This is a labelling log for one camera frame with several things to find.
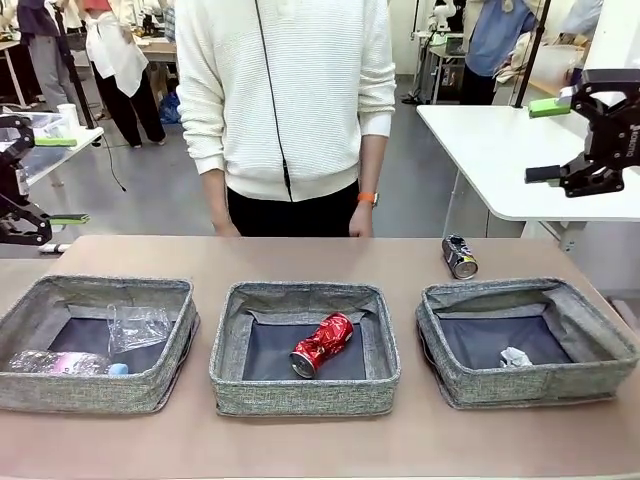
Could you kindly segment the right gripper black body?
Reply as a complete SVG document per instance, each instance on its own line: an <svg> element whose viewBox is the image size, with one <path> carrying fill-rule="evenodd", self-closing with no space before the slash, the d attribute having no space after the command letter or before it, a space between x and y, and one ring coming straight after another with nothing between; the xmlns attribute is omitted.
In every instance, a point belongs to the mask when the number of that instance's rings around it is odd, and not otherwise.
<svg viewBox="0 0 640 480"><path fill-rule="evenodd" d="M589 121L585 158L610 169L639 166L639 95L629 94L613 105L594 95L584 101Z"/></svg>

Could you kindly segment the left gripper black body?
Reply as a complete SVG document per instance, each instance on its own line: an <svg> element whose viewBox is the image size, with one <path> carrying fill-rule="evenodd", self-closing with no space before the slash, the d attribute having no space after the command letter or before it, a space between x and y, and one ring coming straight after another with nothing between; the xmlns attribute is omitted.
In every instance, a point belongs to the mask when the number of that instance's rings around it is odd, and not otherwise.
<svg viewBox="0 0 640 480"><path fill-rule="evenodd" d="M1 194L11 200L26 200L28 185L20 155L1 153Z"/></svg>

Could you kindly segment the person's left hand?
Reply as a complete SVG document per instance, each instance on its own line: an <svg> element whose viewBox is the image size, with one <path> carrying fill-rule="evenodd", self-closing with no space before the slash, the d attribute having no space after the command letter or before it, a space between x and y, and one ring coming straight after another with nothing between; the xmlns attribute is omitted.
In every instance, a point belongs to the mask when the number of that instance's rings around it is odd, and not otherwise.
<svg viewBox="0 0 640 480"><path fill-rule="evenodd" d="M373 236L373 205L370 202L359 202L349 223L349 235L358 238Z"/></svg>

